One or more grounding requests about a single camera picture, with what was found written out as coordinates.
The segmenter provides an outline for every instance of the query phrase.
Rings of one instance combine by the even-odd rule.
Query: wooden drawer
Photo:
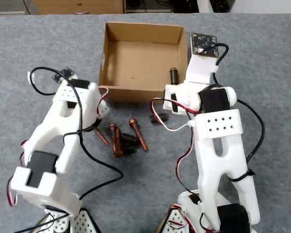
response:
[[[123,0],[36,0],[41,14],[122,14]]]

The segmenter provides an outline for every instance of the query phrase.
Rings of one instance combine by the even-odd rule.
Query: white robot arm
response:
[[[95,83],[79,80],[75,74],[69,79],[81,101],[83,129],[90,128],[108,113],[109,108]],[[73,88],[63,80],[44,120],[23,145],[25,166],[18,166],[11,180],[11,189],[30,203],[47,213],[54,211],[57,216],[67,213],[70,220],[78,216],[82,201],[68,189],[63,176],[70,170],[78,152],[79,126],[78,100]],[[44,152],[45,145],[59,135],[64,136],[61,154]]]
[[[209,84],[210,75],[218,67],[218,49],[200,54],[203,48],[216,43],[216,37],[193,33],[191,42],[192,57],[185,81],[178,84],[177,74],[173,77],[172,69],[172,84],[166,85],[164,95],[166,100],[174,100],[191,110],[201,111],[188,122],[193,128],[199,170],[198,190],[192,191],[197,196],[184,192],[179,196],[178,204],[198,233],[255,233],[250,225],[259,222],[260,214],[253,172],[248,170],[246,163],[239,110],[230,108],[237,101],[236,93],[231,87]],[[171,110],[173,114],[186,114],[185,109],[170,101],[164,101],[163,108]],[[221,139],[222,154],[215,152],[215,138]],[[218,193],[219,182],[224,174],[232,180],[240,204],[230,204]],[[162,233],[169,231],[168,226],[162,229]]]

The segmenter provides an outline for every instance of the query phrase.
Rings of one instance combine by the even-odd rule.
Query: cardboard box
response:
[[[176,67],[180,82],[187,69],[186,33],[181,26],[106,23],[99,85],[109,88],[108,99],[149,102],[162,97]]]

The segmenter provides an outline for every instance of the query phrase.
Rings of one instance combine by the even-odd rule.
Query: black cylinder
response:
[[[121,134],[121,142],[122,143],[128,143],[131,145],[139,145],[140,144],[140,140],[138,137],[135,137],[133,135],[130,135],[128,133],[122,133]]]
[[[159,117],[161,118],[161,120],[163,122],[168,121],[168,115],[166,113],[159,114]],[[154,115],[150,116],[150,121],[151,121],[152,124],[158,123],[158,121],[157,121],[157,119],[155,118]]]
[[[178,85],[179,84],[179,75],[178,70],[176,68],[171,68],[170,71],[170,83],[171,85]]]

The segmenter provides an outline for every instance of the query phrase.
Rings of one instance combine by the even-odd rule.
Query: white bracket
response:
[[[200,198],[206,217],[214,229],[219,230],[220,220],[215,196],[221,176],[227,174],[231,179],[236,179],[248,170],[241,136],[243,133],[241,119],[239,111],[235,109],[199,114],[193,121]],[[217,155],[214,149],[213,138],[217,137],[221,138],[222,155]],[[257,224],[260,214],[253,177],[247,176],[239,182],[233,182],[233,185],[237,189],[240,204],[248,212],[250,224]]]

